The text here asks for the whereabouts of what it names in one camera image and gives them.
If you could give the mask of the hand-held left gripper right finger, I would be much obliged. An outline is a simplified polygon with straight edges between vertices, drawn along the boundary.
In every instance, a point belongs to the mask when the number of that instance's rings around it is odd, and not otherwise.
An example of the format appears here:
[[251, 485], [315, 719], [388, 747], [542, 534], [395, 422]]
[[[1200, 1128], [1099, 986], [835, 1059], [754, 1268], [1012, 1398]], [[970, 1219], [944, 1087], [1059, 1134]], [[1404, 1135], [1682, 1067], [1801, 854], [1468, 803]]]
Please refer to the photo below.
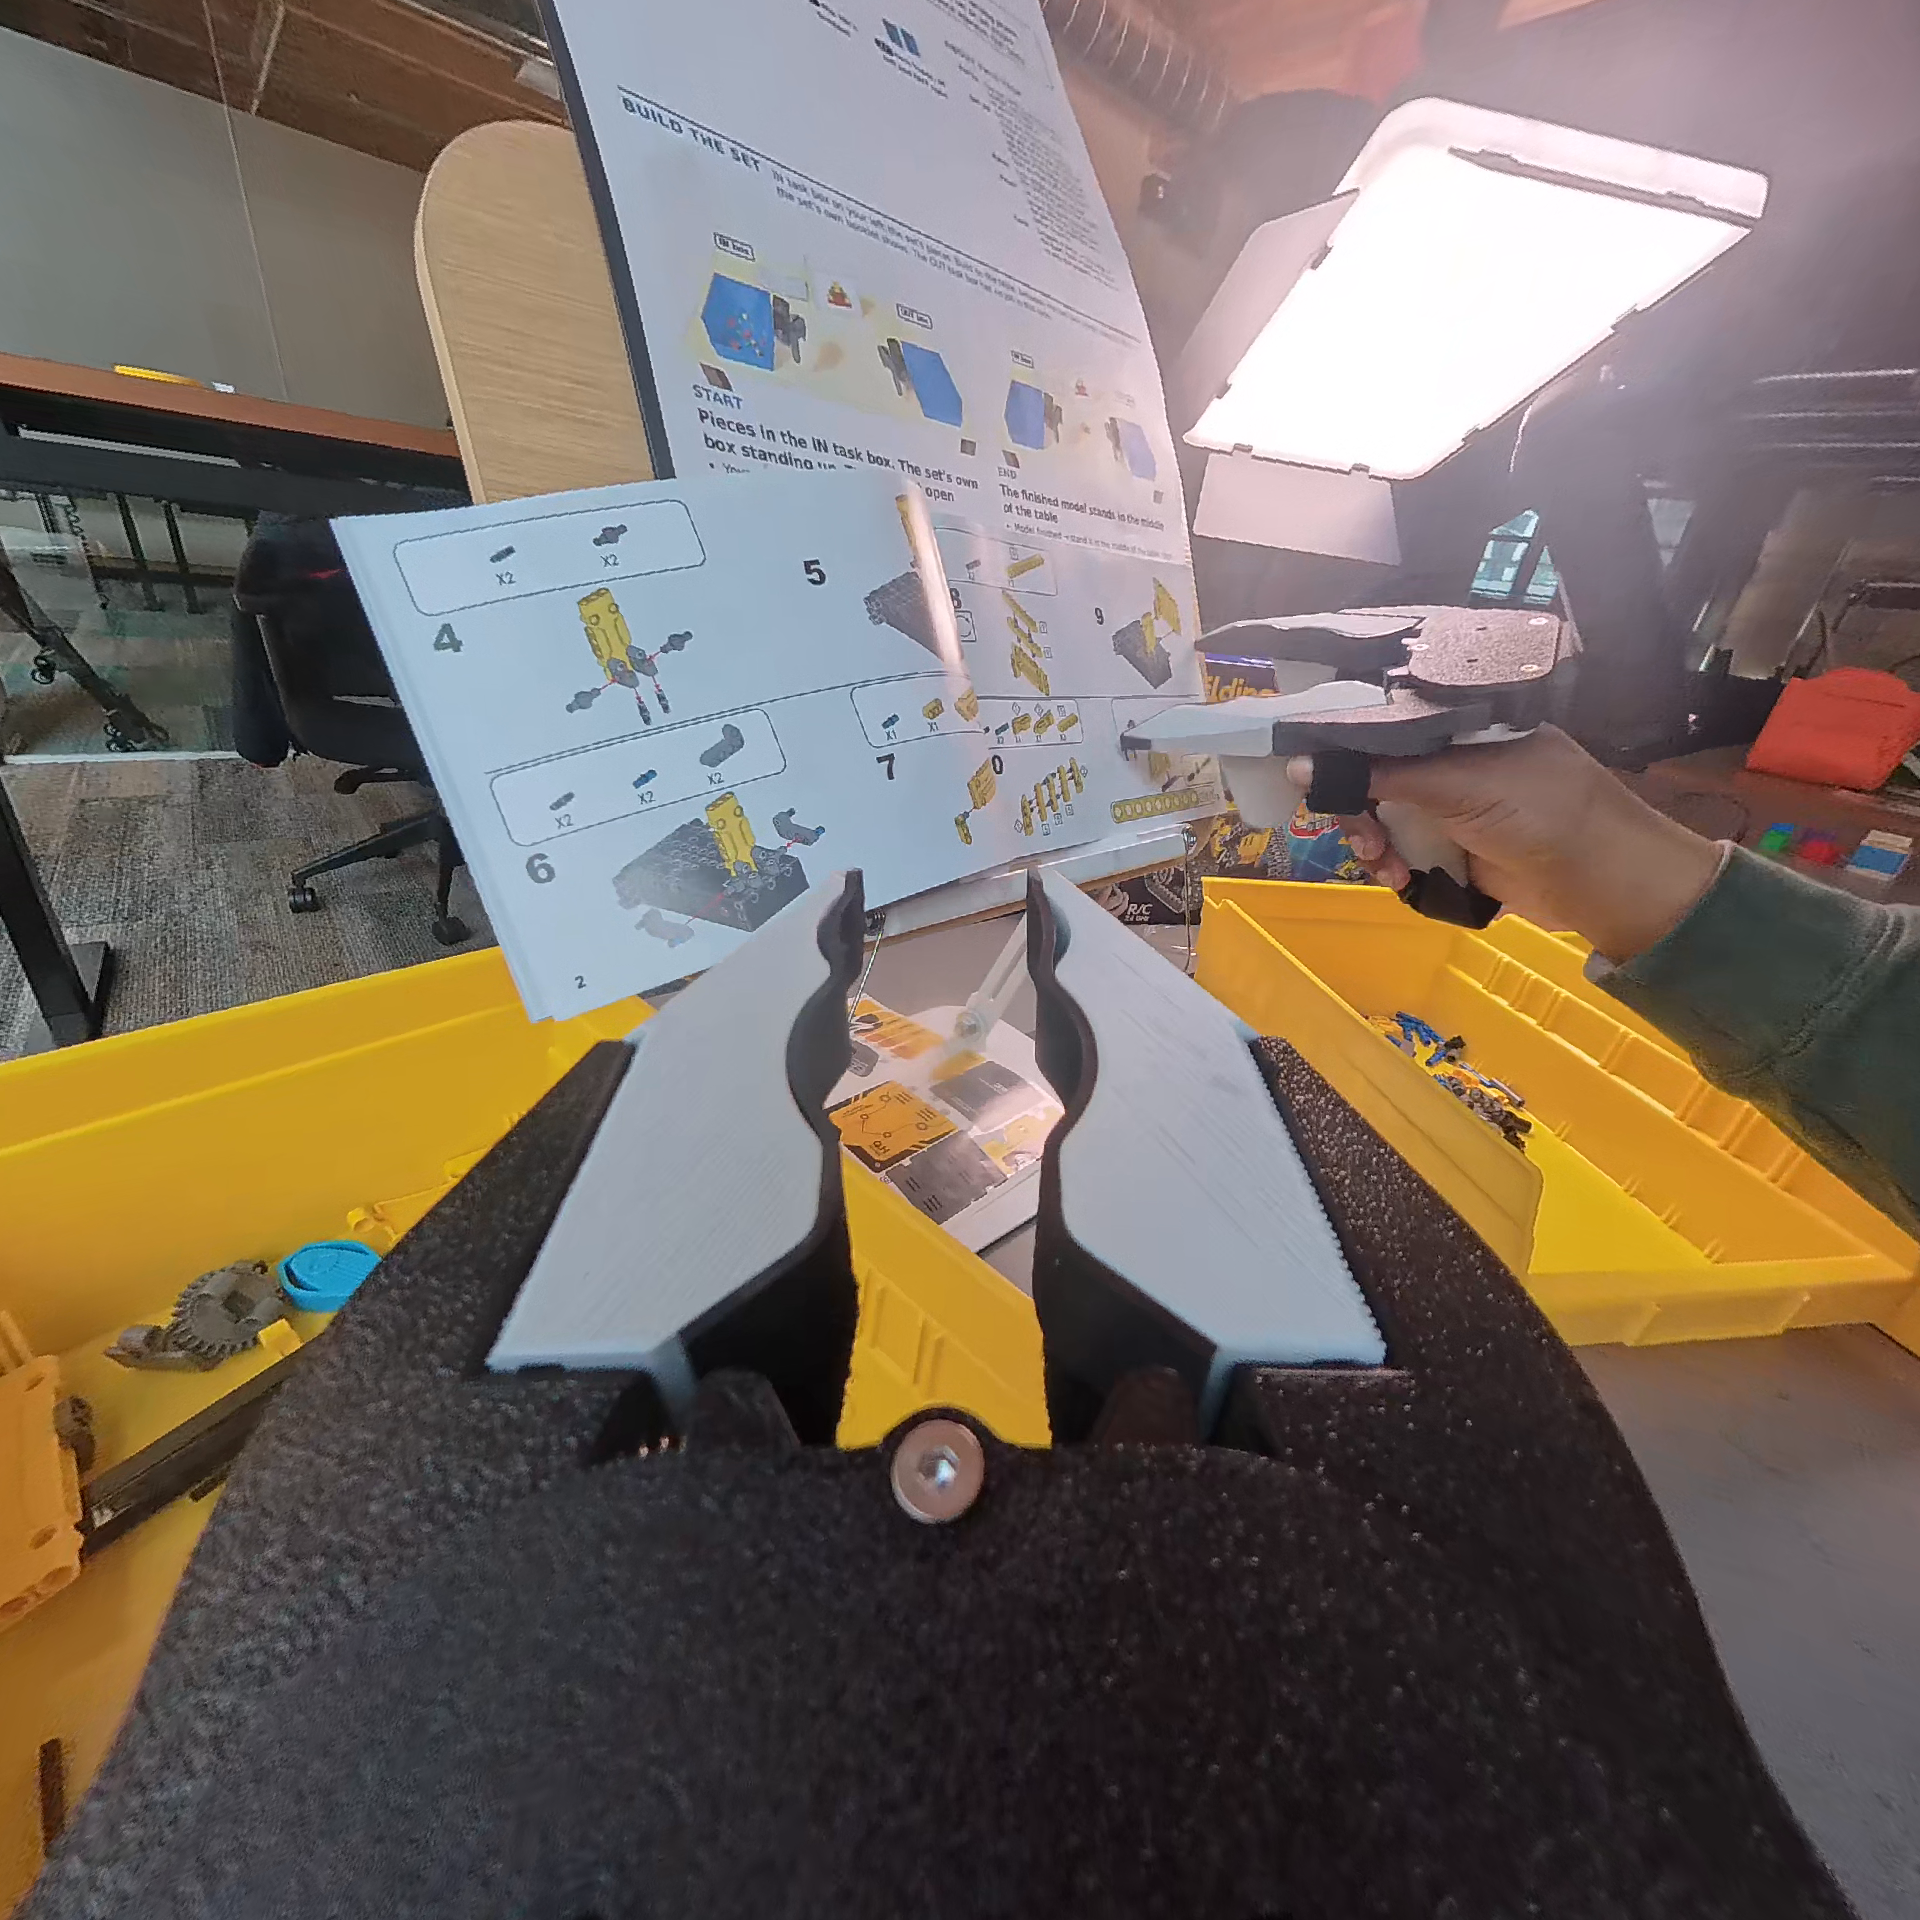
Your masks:
[[1243, 1370], [1385, 1366], [1256, 1030], [1048, 871], [1024, 932], [1063, 1101], [1031, 1264], [1048, 1416], [1097, 1421], [1144, 1371], [1219, 1421]]

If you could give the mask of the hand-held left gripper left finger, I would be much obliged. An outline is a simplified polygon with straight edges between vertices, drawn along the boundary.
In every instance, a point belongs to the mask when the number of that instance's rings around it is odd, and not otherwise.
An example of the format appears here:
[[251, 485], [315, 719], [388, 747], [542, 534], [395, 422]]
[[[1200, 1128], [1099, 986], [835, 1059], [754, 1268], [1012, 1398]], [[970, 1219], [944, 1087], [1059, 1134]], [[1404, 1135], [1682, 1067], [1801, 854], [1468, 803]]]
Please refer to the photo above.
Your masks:
[[841, 1419], [859, 1299], [827, 1098], [865, 951], [862, 872], [832, 871], [633, 1030], [495, 1375], [640, 1379], [686, 1421], [746, 1371], [788, 1421]]

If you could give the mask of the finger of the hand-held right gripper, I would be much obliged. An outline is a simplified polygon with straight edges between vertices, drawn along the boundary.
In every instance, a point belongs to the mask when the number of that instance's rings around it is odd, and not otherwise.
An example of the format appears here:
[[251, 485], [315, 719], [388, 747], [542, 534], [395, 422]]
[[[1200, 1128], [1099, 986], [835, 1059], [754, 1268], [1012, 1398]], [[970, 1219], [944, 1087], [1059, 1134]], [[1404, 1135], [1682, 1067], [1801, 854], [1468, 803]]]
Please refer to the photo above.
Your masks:
[[1171, 704], [1129, 719], [1121, 730], [1121, 755], [1225, 751], [1266, 756], [1278, 751], [1276, 730], [1338, 719], [1375, 724], [1393, 709], [1385, 688], [1360, 682], [1319, 682], [1292, 692], [1249, 692], [1222, 704]]

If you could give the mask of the heap of blue grey parts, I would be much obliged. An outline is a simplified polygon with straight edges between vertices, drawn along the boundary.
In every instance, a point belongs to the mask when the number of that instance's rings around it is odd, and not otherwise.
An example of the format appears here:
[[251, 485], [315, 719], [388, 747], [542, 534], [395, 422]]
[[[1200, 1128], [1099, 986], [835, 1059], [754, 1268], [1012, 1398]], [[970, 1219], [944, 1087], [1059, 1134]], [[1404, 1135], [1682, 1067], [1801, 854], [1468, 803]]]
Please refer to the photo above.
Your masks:
[[1414, 1015], [1368, 1015], [1378, 1037], [1410, 1059], [1436, 1085], [1451, 1092], [1474, 1117], [1500, 1132], [1500, 1138], [1518, 1152], [1527, 1152], [1532, 1134], [1529, 1103], [1523, 1092], [1496, 1074], [1478, 1067], [1460, 1036], [1450, 1036], [1436, 1023]]

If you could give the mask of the yellow plastic bin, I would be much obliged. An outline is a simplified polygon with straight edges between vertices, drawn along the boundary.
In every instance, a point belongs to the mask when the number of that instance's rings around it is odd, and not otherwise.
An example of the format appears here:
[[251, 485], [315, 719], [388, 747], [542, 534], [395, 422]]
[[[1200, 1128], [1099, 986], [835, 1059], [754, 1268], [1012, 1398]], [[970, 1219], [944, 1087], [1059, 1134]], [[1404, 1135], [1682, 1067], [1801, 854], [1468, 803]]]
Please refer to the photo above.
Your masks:
[[1500, 1138], [1368, 1015], [1414, 1012], [1516, 1063], [1504, 1007], [1451, 974], [1468, 927], [1417, 919], [1377, 887], [1207, 880], [1200, 988], [1263, 1037], [1292, 1045], [1523, 1280], [1570, 1344], [1659, 1347], [1872, 1326], [1918, 1354], [1918, 1283], [1872, 1258], [1715, 1264], [1532, 1115], [1527, 1152]]
[[1872, 1258], [1915, 1280], [1913, 1229], [1587, 972], [1572, 939], [1523, 919], [1465, 938], [1451, 974], [1502, 1006], [1516, 1063], [1496, 1077], [1537, 1119], [1715, 1264]]
[[[6, 1316], [86, 1398], [105, 1474], [281, 1356], [204, 1375], [105, 1357], [185, 1283], [310, 1240], [388, 1253], [587, 1047], [650, 1015], [623, 998], [530, 1023], [496, 951], [267, 998], [6, 1063]], [[1040, 1326], [1017, 1287], [944, 1253], [908, 1206], [849, 1187], [859, 1326], [839, 1440], [959, 1405], [1048, 1440]], [[6, 1620], [6, 1915], [113, 1744], [217, 1495], [182, 1495]]]

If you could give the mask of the lego instruction booklet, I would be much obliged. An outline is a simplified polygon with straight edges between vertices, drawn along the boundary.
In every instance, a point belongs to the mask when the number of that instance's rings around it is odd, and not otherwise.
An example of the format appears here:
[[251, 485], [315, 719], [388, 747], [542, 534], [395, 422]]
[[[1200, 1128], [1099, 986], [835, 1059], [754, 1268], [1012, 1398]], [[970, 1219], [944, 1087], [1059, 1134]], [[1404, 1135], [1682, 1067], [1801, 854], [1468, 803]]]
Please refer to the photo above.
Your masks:
[[1211, 759], [1145, 747], [1207, 691], [1184, 549], [1094, 522], [867, 463], [330, 527], [521, 1003], [569, 1020], [831, 872], [947, 920], [1222, 811]]

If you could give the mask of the person's right forearm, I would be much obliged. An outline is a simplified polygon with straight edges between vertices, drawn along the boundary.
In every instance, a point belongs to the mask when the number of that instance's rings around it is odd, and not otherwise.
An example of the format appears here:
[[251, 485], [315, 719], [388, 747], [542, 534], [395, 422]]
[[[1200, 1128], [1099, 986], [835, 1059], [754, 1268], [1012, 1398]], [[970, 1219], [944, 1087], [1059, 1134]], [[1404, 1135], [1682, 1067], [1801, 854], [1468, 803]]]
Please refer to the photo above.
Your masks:
[[1918, 910], [1728, 851], [1655, 946], [1587, 976], [1918, 1229]]

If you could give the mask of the person's right hand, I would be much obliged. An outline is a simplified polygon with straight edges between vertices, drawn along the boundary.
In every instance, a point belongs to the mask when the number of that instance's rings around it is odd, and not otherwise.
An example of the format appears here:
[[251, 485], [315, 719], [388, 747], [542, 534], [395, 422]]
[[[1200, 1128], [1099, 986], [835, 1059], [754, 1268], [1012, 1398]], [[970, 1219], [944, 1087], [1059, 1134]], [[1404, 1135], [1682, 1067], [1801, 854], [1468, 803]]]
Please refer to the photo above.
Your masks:
[[1383, 887], [1409, 882], [1385, 811], [1417, 810], [1463, 848], [1474, 887], [1524, 919], [1576, 932], [1612, 965], [1674, 932], [1731, 854], [1647, 804], [1555, 726], [1423, 759], [1378, 759], [1371, 800], [1338, 821]]

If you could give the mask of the robot kit box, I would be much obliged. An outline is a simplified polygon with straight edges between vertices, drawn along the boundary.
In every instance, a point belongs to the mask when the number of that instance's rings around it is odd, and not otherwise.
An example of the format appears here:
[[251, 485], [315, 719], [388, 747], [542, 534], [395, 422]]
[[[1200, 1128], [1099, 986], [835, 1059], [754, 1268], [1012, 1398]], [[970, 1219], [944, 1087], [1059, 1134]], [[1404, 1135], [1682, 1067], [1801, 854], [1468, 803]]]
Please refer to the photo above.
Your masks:
[[[1307, 692], [1339, 679], [1326, 663], [1210, 659], [1207, 699], [1247, 704]], [[1167, 750], [1127, 747], [1163, 795], [1191, 784], [1187, 759]], [[1217, 759], [1217, 779], [1233, 804], [1191, 827], [1190, 851], [1168, 868], [1121, 880], [1099, 899], [1132, 927], [1198, 927], [1206, 877], [1225, 880], [1338, 880], [1368, 882], [1338, 821], [1313, 810], [1303, 789], [1282, 784], [1273, 759]], [[1242, 786], [1254, 784], [1256, 814], [1242, 806]]]

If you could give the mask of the printed parts leaflet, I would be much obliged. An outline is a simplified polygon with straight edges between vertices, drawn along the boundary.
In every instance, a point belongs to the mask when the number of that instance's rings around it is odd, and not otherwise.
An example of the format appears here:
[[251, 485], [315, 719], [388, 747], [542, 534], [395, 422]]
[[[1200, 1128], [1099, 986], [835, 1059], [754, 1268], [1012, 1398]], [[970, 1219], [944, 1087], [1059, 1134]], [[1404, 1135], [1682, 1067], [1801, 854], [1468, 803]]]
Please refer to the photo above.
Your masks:
[[959, 1007], [900, 1015], [862, 997], [850, 1067], [827, 1112], [850, 1159], [983, 1253], [1035, 1219], [1044, 1144], [1063, 1115], [1031, 1040], [998, 1023], [956, 1043]]

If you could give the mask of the orange container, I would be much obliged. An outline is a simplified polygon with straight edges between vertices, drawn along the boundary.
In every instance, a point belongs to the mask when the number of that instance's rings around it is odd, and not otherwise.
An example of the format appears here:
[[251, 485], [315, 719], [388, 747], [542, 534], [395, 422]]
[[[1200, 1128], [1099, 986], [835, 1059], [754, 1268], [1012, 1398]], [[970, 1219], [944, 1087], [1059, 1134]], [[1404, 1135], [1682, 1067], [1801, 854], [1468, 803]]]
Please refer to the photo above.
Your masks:
[[1745, 755], [1758, 778], [1879, 790], [1918, 742], [1918, 692], [1905, 682], [1846, 664], [1791, 679]]

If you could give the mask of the studio light panel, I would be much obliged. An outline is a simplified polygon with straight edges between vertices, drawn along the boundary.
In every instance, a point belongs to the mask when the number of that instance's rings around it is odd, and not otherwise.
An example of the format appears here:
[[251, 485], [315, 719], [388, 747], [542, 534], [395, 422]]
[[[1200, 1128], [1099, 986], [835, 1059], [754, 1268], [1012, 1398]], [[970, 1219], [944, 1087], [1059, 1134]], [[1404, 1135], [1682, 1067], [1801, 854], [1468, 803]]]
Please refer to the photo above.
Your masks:
[[1394, 490], [1745, 240], [1769, 178], [1424, 98], [1243, 243], [1171, 375], [1198, 538], [1394, 564]]

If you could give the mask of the coloured toy blocks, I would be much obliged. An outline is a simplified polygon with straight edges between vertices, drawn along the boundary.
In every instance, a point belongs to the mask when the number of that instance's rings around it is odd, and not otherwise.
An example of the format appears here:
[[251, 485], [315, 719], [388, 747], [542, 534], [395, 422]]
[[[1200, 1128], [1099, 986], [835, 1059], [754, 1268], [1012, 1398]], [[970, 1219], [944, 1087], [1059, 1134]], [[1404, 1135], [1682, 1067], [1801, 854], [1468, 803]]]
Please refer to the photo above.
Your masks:
[[1915, 840], [1905, 831], [1847, 829], [1826, 824], [1769, 822], [1755, 851], [1764, 858], [1799, 862], [1826, 876], [1843, 876], [1887, 890], [1913, 863]]

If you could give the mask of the printed task sheet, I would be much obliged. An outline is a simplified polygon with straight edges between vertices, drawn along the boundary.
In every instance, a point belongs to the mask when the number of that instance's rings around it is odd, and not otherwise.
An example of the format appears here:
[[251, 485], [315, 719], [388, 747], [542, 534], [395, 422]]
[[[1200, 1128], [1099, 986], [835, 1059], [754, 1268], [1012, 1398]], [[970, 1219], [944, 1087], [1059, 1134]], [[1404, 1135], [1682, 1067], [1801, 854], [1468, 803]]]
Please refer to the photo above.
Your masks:
[[1161, 365], [1040, 4], [542, 4], [650, 446], [871, 463], [1191, 587]]

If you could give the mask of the wooden stand board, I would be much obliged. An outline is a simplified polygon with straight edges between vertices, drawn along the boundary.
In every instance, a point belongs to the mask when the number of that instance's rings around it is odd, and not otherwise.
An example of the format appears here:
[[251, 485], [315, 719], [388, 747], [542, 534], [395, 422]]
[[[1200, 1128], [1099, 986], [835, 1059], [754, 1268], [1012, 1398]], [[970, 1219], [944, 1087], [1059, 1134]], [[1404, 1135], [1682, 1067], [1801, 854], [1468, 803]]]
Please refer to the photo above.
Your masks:
[[[425, 178], [416, 276], [473, 508], [710, 474], [841, 469], [680, 474], [656, 456], [571, 127], [492, 123], [451, 141]], [[979, 911], [1006, 907], [1035, 867], [1063, 868], [1078, 884], [1167, 867], [1198, 822], [1161, 837], [1155, 862], [1127, 871], [1095, 872], [1087, 848], [999, 871]]]

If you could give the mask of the wooden top office desk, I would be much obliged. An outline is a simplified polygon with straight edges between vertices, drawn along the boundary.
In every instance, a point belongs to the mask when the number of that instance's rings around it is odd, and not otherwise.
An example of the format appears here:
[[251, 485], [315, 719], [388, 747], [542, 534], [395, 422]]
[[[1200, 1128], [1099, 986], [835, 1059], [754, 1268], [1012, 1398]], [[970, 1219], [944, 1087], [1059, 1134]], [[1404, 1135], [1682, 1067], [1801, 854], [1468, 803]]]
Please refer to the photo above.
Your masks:
[[145, 706], [128, 664], [88, 653], [179, 615], [225, 639], [238, 551], [260, 514], [330, 516], [465, 506], [446, 427], [249, 397], [182, 376], [2, 362], [6, 659], [71, 686], [88, 742], [111, 756], [192, 750]]

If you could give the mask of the white stand post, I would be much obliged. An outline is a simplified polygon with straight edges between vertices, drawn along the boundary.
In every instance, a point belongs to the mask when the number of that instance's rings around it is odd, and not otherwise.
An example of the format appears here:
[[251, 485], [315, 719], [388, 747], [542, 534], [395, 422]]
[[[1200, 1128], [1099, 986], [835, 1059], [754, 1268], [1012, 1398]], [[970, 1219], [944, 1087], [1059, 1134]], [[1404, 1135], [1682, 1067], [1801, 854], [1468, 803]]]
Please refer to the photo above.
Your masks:
[[983, 1052], [991, 1032], [1026, 980], [1026, 920], [1019, 916], [1009, 942], [999, 948], [979, 988], [952, 1021], [947, 1053]]

